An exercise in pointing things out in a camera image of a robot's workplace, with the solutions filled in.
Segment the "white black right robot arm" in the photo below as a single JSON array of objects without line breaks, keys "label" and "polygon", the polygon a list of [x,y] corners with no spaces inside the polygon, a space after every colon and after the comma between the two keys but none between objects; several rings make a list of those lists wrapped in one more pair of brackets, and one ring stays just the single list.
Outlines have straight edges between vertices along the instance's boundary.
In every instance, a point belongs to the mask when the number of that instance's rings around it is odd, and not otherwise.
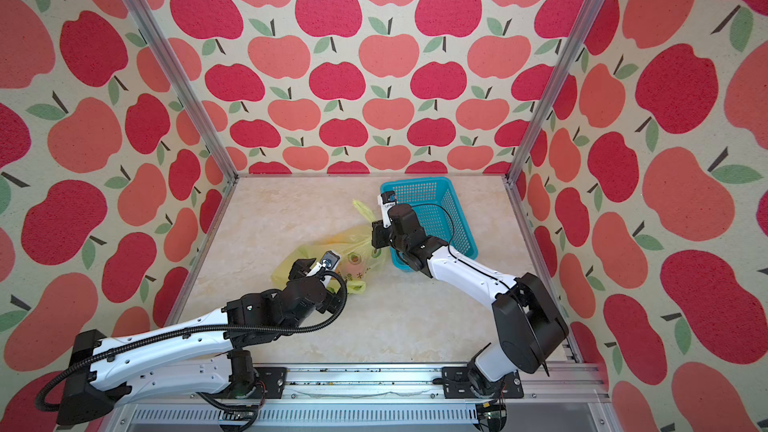
[{"label": "white black right robot arm", "polygon": [[412,270],[452,285],[492,312],[497,339],[467,363],[474,395],[501,395],[506,378],[548,372],[547,359],[569,335],[558,306],[532,273],[504,274],[461,254],[449,241],[430,235],[414,208],[379,197],[382,218],[372,224],[372,246],[389,247]]}]

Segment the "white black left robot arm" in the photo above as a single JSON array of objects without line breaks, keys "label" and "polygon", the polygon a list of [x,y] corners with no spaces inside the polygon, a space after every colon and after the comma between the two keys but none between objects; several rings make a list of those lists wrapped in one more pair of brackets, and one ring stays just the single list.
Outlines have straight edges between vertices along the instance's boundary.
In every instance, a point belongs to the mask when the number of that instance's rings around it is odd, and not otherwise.
[{"label": "white black left robot arm", "polygon": [[343,280],[336,271],[339,261],[332,251],[320,259],[298,259],[283,288],[245,294],[201,317],[152,332],[122,337],[96,329],[81,332],[68,368],[49,385],[63,387],[59,404],[47,403],[41,391],[36,406],[55,412],[57,424],[71,426],[150,396],[202,392],[245,397],[263,382],[249,347],[321,330],[340,316],[348,293],[328,287]]}]

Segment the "yellow translucent plastic bag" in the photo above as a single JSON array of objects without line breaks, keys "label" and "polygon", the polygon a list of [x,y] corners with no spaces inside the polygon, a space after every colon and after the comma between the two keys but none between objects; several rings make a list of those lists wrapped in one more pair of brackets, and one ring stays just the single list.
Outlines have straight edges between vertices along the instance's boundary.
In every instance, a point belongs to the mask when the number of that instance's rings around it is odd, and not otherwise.
[{"label": "yellow translucent plastic bag", "polygon": [[359,200],[354,200],[352,204],[364,222],[335,235],[299,245],[272,272],[271,282],[275,287],[282,288],[287,284],[296,260],[313,259],[314,266],[327,251],[332,251],[340,257],[336,272],[347,283],[349,293],[360,295],[365,292],[366,277],[384,269],[390,262],[390,254],[371,245],[372,223],[376,220],[374,211]]}]

